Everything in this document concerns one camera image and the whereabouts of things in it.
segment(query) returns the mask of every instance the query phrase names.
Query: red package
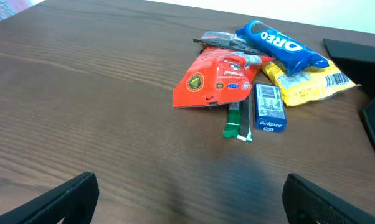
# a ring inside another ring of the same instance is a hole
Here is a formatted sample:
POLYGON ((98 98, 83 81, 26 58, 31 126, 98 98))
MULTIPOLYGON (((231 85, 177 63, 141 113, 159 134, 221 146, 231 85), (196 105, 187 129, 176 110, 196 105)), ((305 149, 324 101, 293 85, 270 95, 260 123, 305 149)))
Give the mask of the red package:
POLYGON ((207 47, 173 93, 173 107, 212 106, 247 98, 262 65, 273 58, 207 47))

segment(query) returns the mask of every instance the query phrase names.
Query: blue oreo package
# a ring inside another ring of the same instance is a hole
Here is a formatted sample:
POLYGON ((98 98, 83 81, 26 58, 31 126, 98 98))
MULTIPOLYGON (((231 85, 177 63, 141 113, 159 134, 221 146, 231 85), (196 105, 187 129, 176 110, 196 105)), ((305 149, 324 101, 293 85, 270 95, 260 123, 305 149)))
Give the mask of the blue oreo package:
POLYGON ((282 132, 287 121, 279 87, 263 83, 254 85, 254 127, 259 130, 282 132))
POLYGON ((309 66, 329 66, 327 59, 320 54, 260 21, 249 22, 243 29, 237 30, 236 34, 256 49, 281 61, 289 74, 300 72, 309 66))

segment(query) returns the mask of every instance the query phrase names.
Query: brown wood surface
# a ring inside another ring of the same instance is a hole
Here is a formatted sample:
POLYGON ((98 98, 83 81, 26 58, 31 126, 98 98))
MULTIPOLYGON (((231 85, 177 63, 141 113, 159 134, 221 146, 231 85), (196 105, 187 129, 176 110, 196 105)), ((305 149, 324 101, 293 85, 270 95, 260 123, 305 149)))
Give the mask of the brown wood surface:
MULTIPOLYGON (((375 153, 357 114, 369 99, 359 88, 286 108, 286 131, 253 130, 252 144, 222 138, 225 106, 172 109, 200 50, 192 38, 252 19, 46 0, 0 22, 0 214, 92 171, 101 191, 93 223, 287 223, 291 172, 375 215, 375 153)), ((372 34, 259 19, 323 55, 324 37, 375 46, 372 34)))

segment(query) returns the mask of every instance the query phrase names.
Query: blue oval logo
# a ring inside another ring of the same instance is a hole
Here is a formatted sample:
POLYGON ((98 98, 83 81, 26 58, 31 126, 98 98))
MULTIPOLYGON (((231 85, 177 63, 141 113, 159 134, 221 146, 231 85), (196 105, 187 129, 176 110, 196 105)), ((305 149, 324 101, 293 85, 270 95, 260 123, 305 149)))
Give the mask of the blue oval logo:
POLYGON ((236 84, 236 83, 231 83, 231 84, 228 84, 227 88, 238 88, 239 87, 239 84, 236 84))

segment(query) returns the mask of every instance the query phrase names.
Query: white wall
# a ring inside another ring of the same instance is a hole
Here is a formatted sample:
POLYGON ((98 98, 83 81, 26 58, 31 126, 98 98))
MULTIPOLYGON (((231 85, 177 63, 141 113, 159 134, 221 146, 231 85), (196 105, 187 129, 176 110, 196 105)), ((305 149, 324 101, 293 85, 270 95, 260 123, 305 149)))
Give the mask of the white wall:
POLYGON ((375 0, 150 0, 375 34, 375 0))

